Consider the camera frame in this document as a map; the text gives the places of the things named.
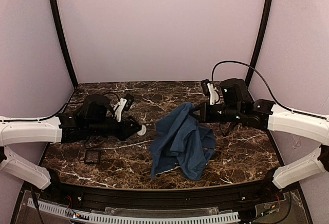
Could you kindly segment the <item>blue garment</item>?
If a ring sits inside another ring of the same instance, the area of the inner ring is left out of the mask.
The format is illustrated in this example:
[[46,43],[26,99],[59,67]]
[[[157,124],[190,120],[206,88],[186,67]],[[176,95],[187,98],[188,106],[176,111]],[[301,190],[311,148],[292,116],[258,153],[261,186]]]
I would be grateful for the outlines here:
[[153,180],[176,167],[190,180],[201,179],[214,154],[216,138],[212,129],[199,126],[189,114],[193,108],[192,103],[183,103],[156,123],[157,138],[150,145]]

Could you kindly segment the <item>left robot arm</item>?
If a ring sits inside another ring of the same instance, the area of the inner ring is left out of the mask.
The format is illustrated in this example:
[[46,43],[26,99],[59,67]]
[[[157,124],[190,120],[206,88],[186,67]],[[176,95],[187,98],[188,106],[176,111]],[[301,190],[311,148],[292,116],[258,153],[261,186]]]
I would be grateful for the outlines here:
[[137,134],[143,136],[147,128],[132,116],[125,118],[134,101],[126,95],[111,106],[108,97],[89,95],[83,105],[71,114],[59,112],[49,117],[14,119],[1,117],[1,170],[45,190],[57,184],[56,172],[40,167],[16,154],[9,146],[19,143],[71,143],[92,136],[114,136],[124,141]]

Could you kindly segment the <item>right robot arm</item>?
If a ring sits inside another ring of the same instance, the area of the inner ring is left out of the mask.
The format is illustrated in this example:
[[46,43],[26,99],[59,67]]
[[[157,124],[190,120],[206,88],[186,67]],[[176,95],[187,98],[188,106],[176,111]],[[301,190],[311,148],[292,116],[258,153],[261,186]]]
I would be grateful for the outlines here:
[[271,191],[283,189],[328,171],[328,116],[284,108],[270,100],[254,100],[242,79],[224,80],[219,88],[207,79],[201,85],[209,101],[190,111],[200,123],[239,123],[258,130],[298,135],[321,144],[303,158],[270,170],[264,178],[264,188]]

